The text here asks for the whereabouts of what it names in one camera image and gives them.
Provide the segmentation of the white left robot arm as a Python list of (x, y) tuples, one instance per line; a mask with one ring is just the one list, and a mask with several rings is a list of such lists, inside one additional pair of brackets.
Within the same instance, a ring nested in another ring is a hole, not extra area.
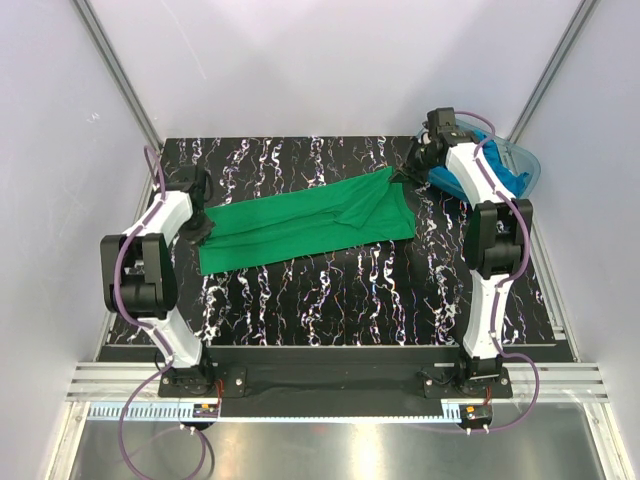
[(182, 167), (160, 181), (134, 225), (100, 242), (105, 305), (155, 344), (164, 359), (159, 371), (165, 397), (204, 396), (215, 388), (213, 362), (177, 307), (179, 287), (169, 252), (175, 238), (196, 247), (209, 238), (214, 223), (205, 203), (212, 192), (204, 168)]

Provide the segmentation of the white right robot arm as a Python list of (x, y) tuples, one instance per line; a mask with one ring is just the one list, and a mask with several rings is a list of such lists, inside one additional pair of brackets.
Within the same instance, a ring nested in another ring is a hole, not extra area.
[(430, 171), (444, 167), (460, 184), (472, 207), (463, 243), (463, 256), (472, 276), (470, 318), (459, 359), (446, 385), (466, 396), (484, 394), (500, 381), (503, 360), (502, 325), (511, 286), (530, 260), (533, 206), (519, 199), (499, 179), (484, 156), (483, 138), (457, 124), (452, 107), (426, 114), (425, 133), (414, 139), (392, 183), (423, 185)]

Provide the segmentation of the green t shirt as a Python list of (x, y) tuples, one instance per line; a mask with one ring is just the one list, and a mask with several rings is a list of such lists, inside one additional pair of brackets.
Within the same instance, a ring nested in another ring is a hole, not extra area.
[(204, 275), (414, 237), (415, 214), (391, 167), (325, 186), (207, 210)]

